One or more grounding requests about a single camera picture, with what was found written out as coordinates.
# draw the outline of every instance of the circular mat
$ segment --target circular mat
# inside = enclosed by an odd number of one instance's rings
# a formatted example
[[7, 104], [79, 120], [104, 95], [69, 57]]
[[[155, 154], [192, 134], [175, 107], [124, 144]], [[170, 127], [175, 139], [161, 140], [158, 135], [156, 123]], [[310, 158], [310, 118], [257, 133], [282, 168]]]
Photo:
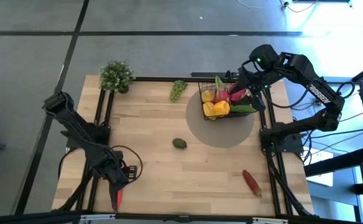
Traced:
[[213, 147], [229, 148], [243, 142], [254, 125], [254, 115], [238, 118], [204, 120], [200, 93], [189, 100], [186, 109], [187, 125], [202, 143]]

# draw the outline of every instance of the green vegetable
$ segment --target green vegetable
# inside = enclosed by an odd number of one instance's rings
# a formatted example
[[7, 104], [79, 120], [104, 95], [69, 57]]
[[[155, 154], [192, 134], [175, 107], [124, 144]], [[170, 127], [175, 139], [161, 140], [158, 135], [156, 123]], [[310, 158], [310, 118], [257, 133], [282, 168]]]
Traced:
[[179, 138], [175, 138], [173, 141], [172, 141], [173, 145], [178, 148], [178, 149], [185, 149], [187, 148], [187, 143], [186, 141], [182, 140], [182, 139], [179, 139]]
[[252, 105], [231, 105], [230, 112], [252, 113], [256, 112], [256, 110], [252, 107]]
[[169, 94], [169, 100], [176, 102], [182, 95], [182, 92], [186, 89], [187, 83], [181, 80], [177, 80], [173, 83], [172, 90]]

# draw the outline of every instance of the concrete floor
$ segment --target concrete floor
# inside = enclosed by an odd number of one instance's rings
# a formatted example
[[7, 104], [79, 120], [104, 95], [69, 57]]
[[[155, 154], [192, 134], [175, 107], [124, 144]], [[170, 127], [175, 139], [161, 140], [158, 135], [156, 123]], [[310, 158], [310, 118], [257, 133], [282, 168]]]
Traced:
[[[90, 1], [82, 30], [304, 31], [312, 36], [79, 37], [63, 90], [77, 103], [85, 75], [97, 74], [110, 58], [126, 60], [137, 76], [187, 77], [191, 72], [236, 70], [254, 47], [264, 43], [279, 52], [307, 55], [320, 76], [354, 76], [363, 70], [362, 21], [346, 3], [321, 3], [296, 14], [280, 10], [278, 1], [242, 1], [252, 8], [231, 0]], [[0, 0], [0, 30], [73, 30], [82, 4], [82, 0]], [[53, 92], [69, 43], [70, 37], [0, 37], [0, 141], [7, 144], [0, 151], [0, 215], [11, 213], [44, 117], [40, 107]], [[300, 87], [288, 84], [291, 102], [299, 92]], [[349, 100], [346, 117], [361, 110], [359, 99]], [[301, 111], [294, 116], [309, 114]], [[363, 127], [363, 117], [350, 124]], [[27, 213], [51, 208], [66, 142], [60, 130], [54, 122]], [[339, 147], [361, 148], [363, 138]]]

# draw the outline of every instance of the plant pot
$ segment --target plant pot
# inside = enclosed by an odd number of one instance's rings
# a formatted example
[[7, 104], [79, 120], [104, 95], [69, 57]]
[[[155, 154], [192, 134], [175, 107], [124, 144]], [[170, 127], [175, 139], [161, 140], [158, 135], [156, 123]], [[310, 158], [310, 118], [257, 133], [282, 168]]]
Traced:
[[129, 91], [129, 86], [126, 86], [122, 91], [120, 90], [119, 93], [125, 94]]

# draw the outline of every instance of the black metal basket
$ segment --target black metal basket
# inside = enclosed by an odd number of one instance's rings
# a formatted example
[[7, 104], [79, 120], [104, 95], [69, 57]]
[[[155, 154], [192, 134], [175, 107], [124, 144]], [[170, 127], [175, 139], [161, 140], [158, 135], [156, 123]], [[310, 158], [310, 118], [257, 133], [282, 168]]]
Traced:
[[[223, 85], [229, 89], [232, 86], [232, 84], [233, 83], [223, 83]], [[204, 112], [204, 108], [202, 107], [204, 102], [202, 101], [201, 95], [202, 95], [202, 92], [204, 92], [205, 90], [211, 90], [211, 91], [213, 91], [213, 93], [215, 93], [216, 84], [215, 84], [215, 82], [200, 82], [200, 83], [198, 83], [198, 88], [200, 89], [201, 108], [202, 108], [202, 114], [204, 115], [205, 120], [216, 120], [216, 119], [222, 119], [222, 118], [236, 118], [236, 117], [241, 117], [241, 116], [248, 116], [251, 113], [254, 113], [254, 112], [250, 112], [250, 113], [230, 112], [227, 115], [206, 116], [205, 112]]]

